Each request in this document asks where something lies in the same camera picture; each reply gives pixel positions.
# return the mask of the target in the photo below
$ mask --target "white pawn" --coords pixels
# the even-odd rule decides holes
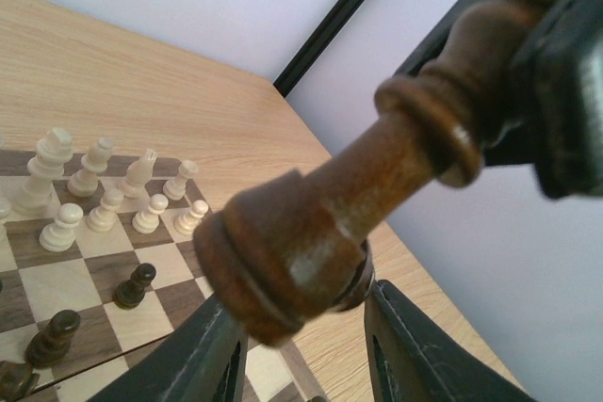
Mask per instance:
[[[111,188],[103,194],[101,205],[90,211],[86,217],[86,225],[97,232],[107,233],[117,221],[115,213],[123,202],[123,193],[119,188]]]
[[[12,206],[10,201],[0,196],[0,242],[7,237],[7,227],[4,226],[4,222],[12,212]]]
[[[98,173],[106,170],[107,161],[113,154],[113,139],[99,138],[82,156],[82,169],[72,174],[67,189],[76,197],[90,197],[98,187]]]
[[[168,207],[168,199],[165,195],[157,193],[151,197],[149,205],[139,211],[132,220],[132,226],[142,234],[150,234],[159,226],[159,214]]]
[[[190,160],[183,160],[180,167],[178,167],[178,175],[170,178],[163,184],[163,193],[170,200],[181,200],[187,190],[187,180],[197,174],[198,171],[199,167],[197,167],[197,164]]]
[[[173,222],[173,227],[181,235],[192,235],[201,219],[207,214],[209,206],[203,200],[196,200],[181,216]]]
[[[19,187],[12,208],[19,214],[35,216],[43,213],[52,201],[52,185],[65,171],[73,157],[72,137],[56,127],[36,143],[36,156],[27,162],[30,176]]]
[[[44,226],[40,234],[40,245],[48,251],[65,251],[73,245],[75,228],[79,225],[84,211],[77,204],[68,202],[60,206],[54,223]]]
[[[126,198],[138,198],[144,193],[144,186],[153,177],[155,160],[157,160],[157,153],[147,150],[139,160],[130,164],[119,183],[119,189]]]

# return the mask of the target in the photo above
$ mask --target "wooden table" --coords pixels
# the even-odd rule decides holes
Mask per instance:
[[[329,158],[268,80],[41,0],[0,0],[0,105],[9,149],[32,150],[54,126],[78,152],[101,136],[120,154],[153,147],[200,165],[195,180],[214,209]],[[370,240],[380,279],[510,378],[386,224]],[[372,400],[362,309],[321,318],[296,344],[333,401]]]

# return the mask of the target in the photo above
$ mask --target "chess piece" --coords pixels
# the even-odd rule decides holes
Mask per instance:
[[[119,188],[111,188],[103,194],[100,206],[92,209],[86,217],[86,225],[97,233],[106,233],[117,221],[116,211],[123,202],[123,193]]]
[[[0,400],[13,402],[30,395],[40,374],[34,374],[29,363],[0,362]]]
[[[136,213],[132,220],[132,226],[142,234],[150,234],[159,226],[159,214],[168,207],[168,199],[165,195],[157,193],[151,197],[149,205]]]
[[[136,267],[130,279],[117,286],[113,293],[113,301],[125,310],[139,306],[144,299],[144,290],[151,284],[157,271],[152,264],[143,263]]]
[[[56,313],[27,346],[25,350],[27,362],[42,369],[60,361],[67,355],[79,324],[80,316],[75,311],[64,310]]]
[[[90,197],[98,187],[98,173],[106,170],[107,161],[113,154],[113,139],[101,137],[82,156],[82,169],[74,173],[67,189],[76,197]]]
[[[196,200],[181,216],[173,222],[173,227],[182,235],[192,235],[201,219],[207,214],[209,206],[203,200]]]
[[[10,201],[0,196],[0,242],[7,237],[7,227],[4,226],[4,222],[12,212],[12,206]]]
[[[119,189],[126,198],[138,198],[144,193],[144,186],[153,177],[155,160],[157,160],[157,153],[147,150],[139,160],[130,164],[119,183]]]
[[[36,143],[36,156],[27,162],[30,176],[17,190],[12,208],[25,216],[42,214],[52,200],[52,184],[73,157],[72,137],[61,128],[50,130]]]
[[[75,240],[75,228],[84,216],[77,204],[68,202],[60,206],[55,221],[44,226],[40,234],[40,245],[48,251],[65,251]]]
[[[185,196],[187,189],[187,180],[192,178],[199,171],[197,164],[190,160],[183,160],[178,167],[178,175],[170,178],[163,185],[163,193],[170,200],[178,201]]]

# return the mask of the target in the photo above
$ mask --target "dark square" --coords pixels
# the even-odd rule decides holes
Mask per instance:
[[[138,256],[133,251],[87,258],[85,262],[103,303],[112,301],[117,286],[122,281],[129,280],[132,272],[140,264]],[[146,288],[146,292],[151,290],[151,287]]]
[[[201,289],[194,280],[162,287],[156,289],[155,293],[174,329],[180,327],[205,300]]]
[[[135,249],[144,249],[146,247],[154,247],[155,245],[163,245],[172,243],[170,232],[166,228],[166,225],[163,224],[163,220],[159,219],[159,226],[150,234],[139,233],[132,226],[132,219],[136,215],[136,212],[124,212],[122,214],[118,214],[120,218],[120,222],[125,229],[125,233],[127,234],[132,246]]]
[[[96,187],[96,191],[91,196],[86,198],[80,198],[72,195],[72,193],[67,189],[67,182],[67,180],[53,181],[58,200],[61,204],[65,204],[66,202],[77,204],[82,208],[84,215],[86,216],[92,209],[101,203],[101,198],[103,197],[105,190],[100,182],[98,183],[98,187]]]
[[[0,333],[35,324],[18,270],[0,273]]]
[[[150,197],[152,197],[153,195],[156,195],[157,193],[164,194],[163,193],[163,185],[166,183],[166,181],[168,181],[168,180],[167,179],[152,179],[151,181],[149,181],[147,183],[146,186],[144,186],[144,188],[147,189],[147,193],[149,194]],[[182,197],[178,201],[174,201],[174,200],[170,200],[170,199],[168,199],[168,201],[170,202],[168,204],[168,209],[180,209],[183,207],[188,207],[188,201],[185,197]]]
[[[245,383],[243,385],[243,398],[241,402],[260,402],[260,399],[253,390],[252,383],[249,381],[247,376],[245,377]]]
[[[199,264],[199,259],[197,259],[197,253],[195,253],[195,249],[192,247],[192,241],[188,242],[179,242],[176,244],[176,247],[180,250],[180,254],[185,258],[187,262],[188,268],[192,273],[194,278],[199,278],[204,275],[204,272],[201,270],[201,265]]]
[[[187,181],[187,197],[191,204],[196,200],[206,201],[205,197],[201,193],[201,190],[192,179]]]
[[[165,341],[165,339],[166,338],[158,339],[153,343],[147,344],[146,346],[142,346],[140,348],[137,348],[136,350],[132,350],[131,352],[126,353],[125,362],[128,363],[128,367],[132,369],[139,362],[147,358],[151,354],[151,352],[153,352],[156,348],[161,345],[161,343]]]
[[[80,327],[72,339],[69,352],[52,366],[56,380],[71,377],[122,354],[120,343],[102,306],[80,311],[79,315]],[[40,330],[48,322],[40,322]]]
[[[286,385],[277,395],[272,397],[270,402],[304,402],[302,395],[298,391],[295,383]]]
[[[42,218],[39,220],[10,221],[5,225],[12,254],[19,268],[62,263],[82,257],[77,241],[73,241],[73,245],[69,249],[60,253],[48,251],[40,245],[41,230],[52,222],[53,220],[50,218]]]

